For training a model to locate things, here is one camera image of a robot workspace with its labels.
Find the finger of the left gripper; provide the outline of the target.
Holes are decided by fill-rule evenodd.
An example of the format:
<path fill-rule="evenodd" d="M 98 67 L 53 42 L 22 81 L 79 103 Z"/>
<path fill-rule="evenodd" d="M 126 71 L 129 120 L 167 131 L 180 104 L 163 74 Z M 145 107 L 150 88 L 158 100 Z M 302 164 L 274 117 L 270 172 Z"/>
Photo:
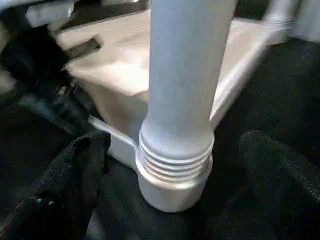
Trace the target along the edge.
<path fill-rule="evenodd" d="M 81 136 L 94 129 L 89 123 L 89 116 L 101 118 L 92 97 L 80 84 L 64 86 L 48 95 L 31 92 L 18 103 L 73 136 Z"/>

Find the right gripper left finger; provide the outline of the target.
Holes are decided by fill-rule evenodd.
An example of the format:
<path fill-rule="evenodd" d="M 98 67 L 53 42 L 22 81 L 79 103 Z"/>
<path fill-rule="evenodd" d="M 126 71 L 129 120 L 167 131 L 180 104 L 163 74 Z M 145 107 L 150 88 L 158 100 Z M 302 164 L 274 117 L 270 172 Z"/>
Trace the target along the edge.
<path fill-rule="evenodd" d="M 98 205 L 111 137 L 93 131 L 55 157 L 39 150 L 0 158 L 3 240 L 82 240 Z"/>

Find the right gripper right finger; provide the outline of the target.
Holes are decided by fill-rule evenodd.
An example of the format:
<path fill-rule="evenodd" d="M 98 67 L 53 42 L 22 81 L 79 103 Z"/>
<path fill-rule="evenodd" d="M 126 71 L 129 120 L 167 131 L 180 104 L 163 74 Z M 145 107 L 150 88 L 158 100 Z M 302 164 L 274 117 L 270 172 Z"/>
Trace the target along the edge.
<path fill-rule="evenodd" d="M 259 130 L 238 141 L 249 183 L 280 240 L 320 238 L 320 168 Z"/>

